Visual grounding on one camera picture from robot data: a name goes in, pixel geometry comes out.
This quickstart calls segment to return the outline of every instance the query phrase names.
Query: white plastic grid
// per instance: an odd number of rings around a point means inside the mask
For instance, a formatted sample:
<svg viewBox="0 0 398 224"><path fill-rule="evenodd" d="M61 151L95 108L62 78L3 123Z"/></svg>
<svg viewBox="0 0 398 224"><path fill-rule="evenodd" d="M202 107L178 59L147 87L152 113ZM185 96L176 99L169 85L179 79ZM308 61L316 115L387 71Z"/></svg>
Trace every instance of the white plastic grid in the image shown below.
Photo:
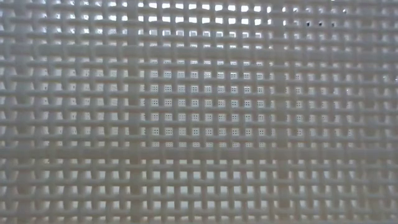
<svg viewBox="0 0 398 224"><path fill-rule="evenodd" d="M0 12L0 222L397 222L397 1Z"/></svg>

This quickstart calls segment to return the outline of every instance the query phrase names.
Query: white plastic lattice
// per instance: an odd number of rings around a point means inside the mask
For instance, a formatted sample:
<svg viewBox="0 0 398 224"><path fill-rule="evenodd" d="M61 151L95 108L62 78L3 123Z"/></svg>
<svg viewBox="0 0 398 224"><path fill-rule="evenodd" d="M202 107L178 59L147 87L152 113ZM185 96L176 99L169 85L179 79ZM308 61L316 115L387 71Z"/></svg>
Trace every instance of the white plastic lattice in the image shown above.
<svg viewBox="0 0 398 224"><path fill-rule="evenodd" d="M0 1L0 222L398 222L398 2Z"/></svg>

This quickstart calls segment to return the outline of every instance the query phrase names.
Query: grid line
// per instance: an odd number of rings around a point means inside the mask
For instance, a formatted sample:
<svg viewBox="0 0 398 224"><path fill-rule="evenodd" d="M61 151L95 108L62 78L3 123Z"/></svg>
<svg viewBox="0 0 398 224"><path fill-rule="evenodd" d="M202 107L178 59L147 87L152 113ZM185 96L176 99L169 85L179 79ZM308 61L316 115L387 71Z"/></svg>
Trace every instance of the grid line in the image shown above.
<svg viewBox="0 0 398 224"><path fill-rule="evenodd" d="M397 223L397 15L1 1L0 223Z"/></svg>

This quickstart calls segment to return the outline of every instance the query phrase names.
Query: plastic mesh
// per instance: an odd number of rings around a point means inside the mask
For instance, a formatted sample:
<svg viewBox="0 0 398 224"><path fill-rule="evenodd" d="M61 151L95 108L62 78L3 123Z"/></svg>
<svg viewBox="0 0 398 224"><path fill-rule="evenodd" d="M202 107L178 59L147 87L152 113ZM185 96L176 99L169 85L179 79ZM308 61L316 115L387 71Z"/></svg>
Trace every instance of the plastic mesh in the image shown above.
<svg viewBox="0 0 398 224"><path fill-rule="evenodd" d="M0 222L397 223L398 2L0 2Z"/></svg>

